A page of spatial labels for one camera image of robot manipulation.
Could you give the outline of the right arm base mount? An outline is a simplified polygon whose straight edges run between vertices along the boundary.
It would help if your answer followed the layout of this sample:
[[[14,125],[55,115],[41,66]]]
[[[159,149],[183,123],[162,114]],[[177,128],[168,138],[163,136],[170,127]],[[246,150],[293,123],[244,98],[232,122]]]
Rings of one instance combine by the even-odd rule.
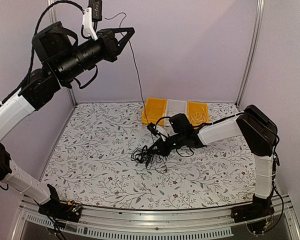
[[[235,223],[263,218],[260,221],[249,223],[247,228],[252,234],[264,234],[272,221],[272,215],[275,213],[271,198],[272,196],[263,199],[253,195],[252,203],[233,207],[230,216]]]

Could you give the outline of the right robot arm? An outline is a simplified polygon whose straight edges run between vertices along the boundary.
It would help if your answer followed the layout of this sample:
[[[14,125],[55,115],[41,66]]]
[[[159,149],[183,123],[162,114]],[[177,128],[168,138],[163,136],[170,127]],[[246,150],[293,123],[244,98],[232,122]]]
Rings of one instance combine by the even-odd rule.
[[[146,166],[155,157],[167,157],[182,147],[192,151],[231,137],[243,137],[255,160],[256,186],[252,203],[233,207],[231,218],[239,223],[274,214],[272,197],[278,193],[275,178],[280,161],[276,149],[280,138],[275,123],[258,107],[251,104],[239,113],[197,125],[192,125],[184,113],[162,116],[156,123],[150,122],[147,129],[158,139],[131,155],[133,161]]]

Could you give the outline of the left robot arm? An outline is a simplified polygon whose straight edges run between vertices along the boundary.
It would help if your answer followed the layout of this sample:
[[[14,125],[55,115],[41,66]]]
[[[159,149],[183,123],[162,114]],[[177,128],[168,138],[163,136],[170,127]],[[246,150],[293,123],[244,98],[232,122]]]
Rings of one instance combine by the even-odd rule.
[[[96,39],[79,44],[75,32],[59,21],[51,24],[32,38],[42,67],[31,71],[16,92],[0,103],[0,182],[44,205],[53,217],[65,211],[56,190],[22,170],[1,141],[23,119],[47,104],[61,87],[71,88],[78,75],[102,60],[116,61],[134,33],[133,27],[105,28],[96,33]]]

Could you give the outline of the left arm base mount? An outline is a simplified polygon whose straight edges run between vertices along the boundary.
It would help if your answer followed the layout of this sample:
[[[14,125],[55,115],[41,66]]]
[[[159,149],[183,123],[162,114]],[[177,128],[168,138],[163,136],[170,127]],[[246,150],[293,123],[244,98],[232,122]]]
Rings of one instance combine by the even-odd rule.
[[[39,204],[38,212],[51,218],[78,223],[82,213],[82,204],[74,200],[62,202],[57,190],[50,184],[47,187],[50,191],[50,199],[47,203]]]

